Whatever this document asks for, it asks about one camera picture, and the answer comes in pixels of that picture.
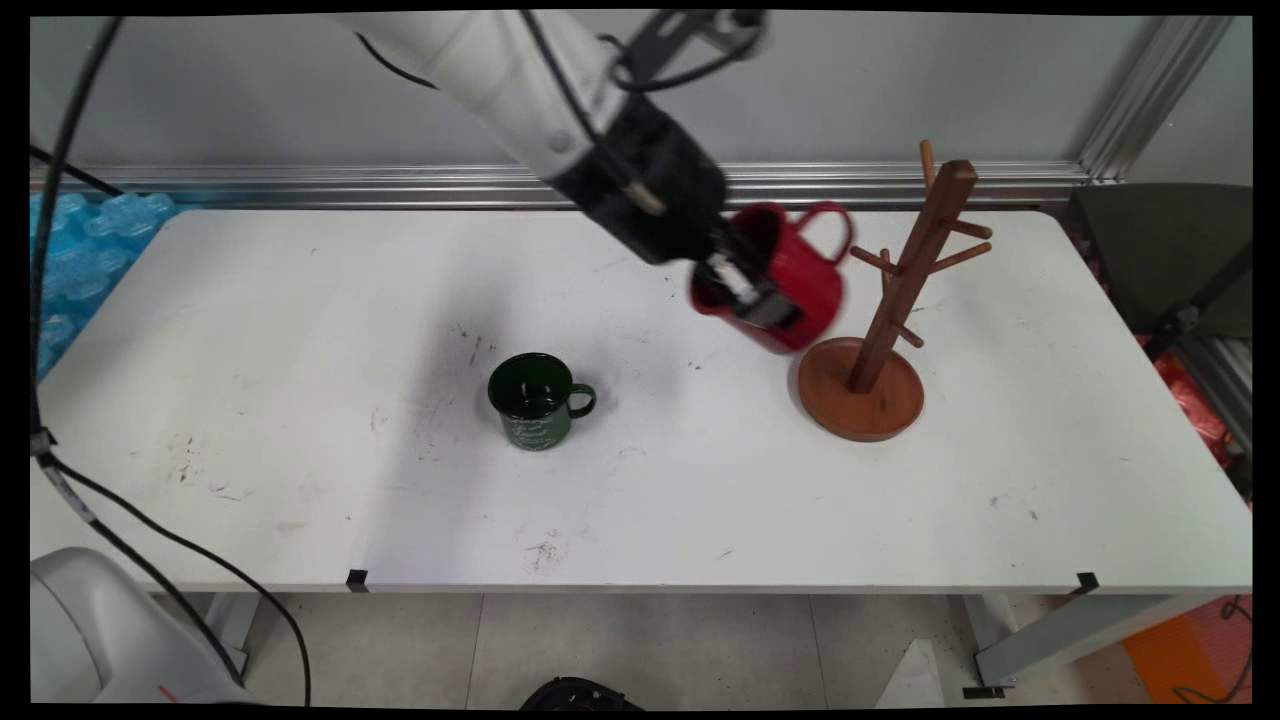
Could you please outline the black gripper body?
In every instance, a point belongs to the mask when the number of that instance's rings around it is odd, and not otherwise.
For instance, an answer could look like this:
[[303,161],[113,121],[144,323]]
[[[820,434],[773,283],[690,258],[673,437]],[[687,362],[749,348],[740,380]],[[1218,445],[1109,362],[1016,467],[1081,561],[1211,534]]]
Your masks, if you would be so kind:
[[548,184],[650,265],[700,263],[716,251],[727,179],[689,132],[643,95],[630,96],[603,135],[605,147],[632,172],[640,197],[662,206],[657,214],[636,204],[589,151]]

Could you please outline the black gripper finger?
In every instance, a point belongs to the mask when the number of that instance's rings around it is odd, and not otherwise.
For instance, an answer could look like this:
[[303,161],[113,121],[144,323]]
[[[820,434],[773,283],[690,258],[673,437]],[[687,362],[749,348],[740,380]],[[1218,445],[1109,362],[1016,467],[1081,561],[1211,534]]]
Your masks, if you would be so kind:
[[717,222],[709,238],[710,251],[703,259],[705,273],[728,291],[735,304],[760,301],[760,260],[750,240],[728,222]]
[[783,331],[804,318],[804,311],[782,290],[755,288],[739,299],[739,320],[762,331]]

